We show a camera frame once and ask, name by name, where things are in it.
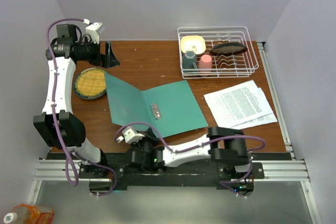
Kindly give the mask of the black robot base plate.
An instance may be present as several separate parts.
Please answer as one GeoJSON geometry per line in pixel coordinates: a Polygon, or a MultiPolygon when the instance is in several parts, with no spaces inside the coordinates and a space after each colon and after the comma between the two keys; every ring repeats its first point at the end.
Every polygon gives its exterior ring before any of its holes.
{"type": "Polygon", "coordinates": [[[250,174],[239,182],[246,173],[236,172],[233,166],[217,163],[210,159],[187,162],[176,168],[142,169],[131,164],[130,157],[123,153],[106,154],[106,164],[115,171],[108,174],[106,169],[95,166],[80,166],[79,177],[90,179],[92,192],[105,192],[111,186],[110,179],[117,180],[115,190],[126,190],[130,186],[162,186],[162,187],[216,187],[225,189],[223,182],[236,193],[248,195],[254,190],[254,180],[265,178],[261,163],[254,163],[250,174]]]}

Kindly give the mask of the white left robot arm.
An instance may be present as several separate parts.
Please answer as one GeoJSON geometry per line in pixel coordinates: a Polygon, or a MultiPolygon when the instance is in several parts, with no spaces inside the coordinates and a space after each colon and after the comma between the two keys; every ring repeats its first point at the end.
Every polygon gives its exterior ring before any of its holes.
{"type": "Polygon", "coordinates": [[[85,33],[74,24],[55,22],[57,37],[48,40],[49,81],[45,105],[40,115],[33,118],[33,125],[49,147],[73,151],[91,164],[90,171],[97,178],[108,174],[109,165],[104,162],[103,151],[86,137],[84,124],[73,114],[71,106],[72,80],[77,62],[86,61],[105,69],[120,63],[113,54],[111,44],[105,42],[105,52],[100,51],[102,23],[87,19],[85,33]]]}

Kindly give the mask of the metal folder clip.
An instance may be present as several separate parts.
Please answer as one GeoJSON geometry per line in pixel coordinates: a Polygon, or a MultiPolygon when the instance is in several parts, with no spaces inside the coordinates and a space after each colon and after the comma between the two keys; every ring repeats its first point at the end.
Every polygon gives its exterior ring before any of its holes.
{"type": "Polygon", "coordinates": [[[151,104],[151,110],[156,120],[159,120],[162,118],[162,115],[161,115],[161,112],[160,112],[160,109],[157,103],[151,104]]]}

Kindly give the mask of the green file folder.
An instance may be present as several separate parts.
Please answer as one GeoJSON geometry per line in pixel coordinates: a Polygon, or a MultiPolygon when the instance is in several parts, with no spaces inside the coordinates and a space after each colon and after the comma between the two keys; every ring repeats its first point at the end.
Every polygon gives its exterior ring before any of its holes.
{"type": "Polygon", "coordinates": [[[107,73],[105,81],[111,121],[114,124],[148,123],[162,137],[208,126],[186,80],[145,91],[107,73]]]}

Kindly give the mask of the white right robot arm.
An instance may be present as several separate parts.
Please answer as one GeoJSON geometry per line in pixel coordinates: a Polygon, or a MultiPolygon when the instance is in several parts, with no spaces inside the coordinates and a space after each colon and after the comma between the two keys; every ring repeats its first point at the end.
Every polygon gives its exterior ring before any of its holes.
{"type": "Polygon", "coordinates": [[[241,130],[210,127],[207,134],[193,141],[174,146],[164,144],[162,147],[157,147],[161,139],[151,128],[140,132],[127,127],[123,135],[125,142],[131,145],[130,163],[148,171],[176,168],[201,159],[232,166],[239,178],[246,178],[253,171],[241,130]]]}

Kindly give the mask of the printed white paper sheet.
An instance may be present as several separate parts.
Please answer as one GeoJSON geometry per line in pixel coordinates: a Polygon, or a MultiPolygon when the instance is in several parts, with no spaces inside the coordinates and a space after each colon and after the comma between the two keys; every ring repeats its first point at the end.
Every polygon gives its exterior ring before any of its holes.
{"type": "Polygon", "coordinates": [[[277,118],[253,80],[204,95],[219,127],[243,130],[275,123],[277,118]]]}

